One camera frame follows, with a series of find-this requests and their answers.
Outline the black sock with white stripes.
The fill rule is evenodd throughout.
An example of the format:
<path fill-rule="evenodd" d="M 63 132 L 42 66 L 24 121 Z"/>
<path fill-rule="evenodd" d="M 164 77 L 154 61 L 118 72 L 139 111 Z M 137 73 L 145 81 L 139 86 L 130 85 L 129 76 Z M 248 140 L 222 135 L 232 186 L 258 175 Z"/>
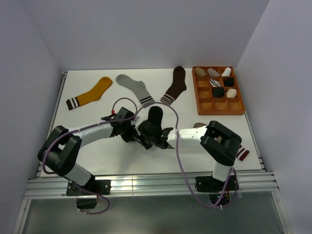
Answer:
<path fill-rule="evenodd" d="M 148 112 L 148 121 L 161 129 L 163 110 L 159 106 L 152 106 Z"/>

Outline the plain black sock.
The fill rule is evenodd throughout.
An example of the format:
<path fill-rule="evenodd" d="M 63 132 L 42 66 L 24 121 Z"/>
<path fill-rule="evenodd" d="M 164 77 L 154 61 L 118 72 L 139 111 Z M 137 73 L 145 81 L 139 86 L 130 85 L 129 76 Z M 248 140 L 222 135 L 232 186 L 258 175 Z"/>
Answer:
<path fill-rule="evenodd" d="M 225 89 L 223 87 L 214 87 L 212 88 L 213 98 L 222 98 L 224 97 Z"/>

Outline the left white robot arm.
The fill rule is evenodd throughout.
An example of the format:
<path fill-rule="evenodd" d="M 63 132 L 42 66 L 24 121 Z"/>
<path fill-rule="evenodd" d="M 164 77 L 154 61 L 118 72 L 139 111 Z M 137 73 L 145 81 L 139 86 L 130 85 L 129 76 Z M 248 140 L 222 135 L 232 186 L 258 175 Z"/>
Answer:
<path fill-rule="evenodd" d="M 100 139 L 121 136 L 125 142 L 137 137 L 135 114 L 122 107 L 118 113 L 103 117 L 102 121 L 89 126 L 70 130 L 57 126 L 50 133 L 38 152 L 38 160 L 70 182 L 70 189 L 78 189 L 84 195 L 109 194 L 110 182 L 96 180 L 95 176 L 77 163 L 80 149 Z"/>

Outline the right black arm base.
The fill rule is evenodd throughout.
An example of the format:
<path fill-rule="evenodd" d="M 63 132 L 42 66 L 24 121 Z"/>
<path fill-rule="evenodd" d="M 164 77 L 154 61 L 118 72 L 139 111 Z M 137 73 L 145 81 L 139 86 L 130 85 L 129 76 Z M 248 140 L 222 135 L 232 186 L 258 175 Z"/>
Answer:
<path fill-rule="evenodd" d="M 224 182 L 214 179 L 212 176 L 197 176 L 195 178 L 195 189 L 200 193 L 213 193 L 209 195 L 210 201 L 215 204 L 220 197 Z M 231 175 L 227 183 L 225 193 L 221 198 L 218 206 L 227 205 L 231 201 L 230 191 L 237 191 L 239 189 L 238 182 L 234 175 Z"/>

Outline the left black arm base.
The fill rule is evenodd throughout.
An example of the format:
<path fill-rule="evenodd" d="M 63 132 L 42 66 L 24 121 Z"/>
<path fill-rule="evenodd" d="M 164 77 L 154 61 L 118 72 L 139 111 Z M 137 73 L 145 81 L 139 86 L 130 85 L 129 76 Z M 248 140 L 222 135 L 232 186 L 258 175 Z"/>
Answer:
<path fill-rule="evenodd" d="M 111 203 L 109 199 L 105 197 L 110 194 L 110 189 L 111 180 L 109 179 L 94 179 L 85 186 L 80 186 L 69 181 L 66 196 L 76 197 L 76 206 L 80 212 L 96 215 L 101 214 L 110 208 Z M 106 201 L 107 207 L 102 211 L 92 211 L 99 204 L 101 199 Z"/>

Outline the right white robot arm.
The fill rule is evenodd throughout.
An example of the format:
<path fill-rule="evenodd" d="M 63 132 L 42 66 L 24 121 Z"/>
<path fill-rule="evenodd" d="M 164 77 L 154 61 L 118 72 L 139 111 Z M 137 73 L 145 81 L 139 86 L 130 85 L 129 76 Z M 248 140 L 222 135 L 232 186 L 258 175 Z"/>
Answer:
<path fill-rule="evenodd" d="M 190 129 L 162 129 L 149 121 L 142 122 L 138 127 L 139 142 L 147 150 L 152 146 L 160 149 L 175 149 L 178 154 L 180 147 L 201 147 L 214 160 L 215 166 L 211 185 L 222 190 L 228 184 L 228 174 L 235 163 L 242 138 L 217 121 L 208 125 Z"/>

